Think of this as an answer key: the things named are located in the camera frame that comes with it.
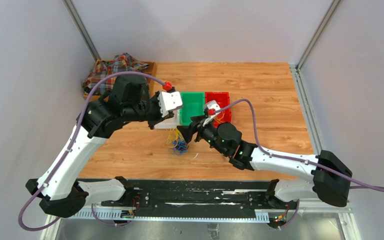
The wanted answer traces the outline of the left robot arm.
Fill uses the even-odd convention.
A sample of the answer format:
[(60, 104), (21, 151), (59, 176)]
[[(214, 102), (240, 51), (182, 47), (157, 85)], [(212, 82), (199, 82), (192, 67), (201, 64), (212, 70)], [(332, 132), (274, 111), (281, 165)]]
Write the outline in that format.
[(28, 180), (26, 188), (34, 198), (40, 198), (39, 206), (44, 213), (61, 218), (104, 201), (129, 206), (133, 193), (125, 178), (84, 182), (78, 180), (80, 172), (115, 131), (132, 122), (147, 122), (153, 129), (172, 118), (182, 106), (181, 94), (169, 82), (150, 95), (146, 74), (116, 73), (112, 89), (97, 100), (86, 101), (72, 134), (51, 167), (41, 177)]

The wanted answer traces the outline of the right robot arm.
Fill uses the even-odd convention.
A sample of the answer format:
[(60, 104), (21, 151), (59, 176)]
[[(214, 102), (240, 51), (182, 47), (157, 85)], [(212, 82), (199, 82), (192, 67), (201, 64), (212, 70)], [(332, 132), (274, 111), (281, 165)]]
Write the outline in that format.
[(265, 200), (271, 208), (277, 209), (292, 200), (314, 198), (334, 207), (347, 206), (353, 173), (333, 152), (300, 155), (261, 150), (257, 144), (243, 140), (233, 124), (225, 122), (215, 127), (204, 118), (197, 116), (188, 126), (177, 127), (186, 143), (204, 140), (240, 170), (272, 171), (297, 178), (270, 181)]

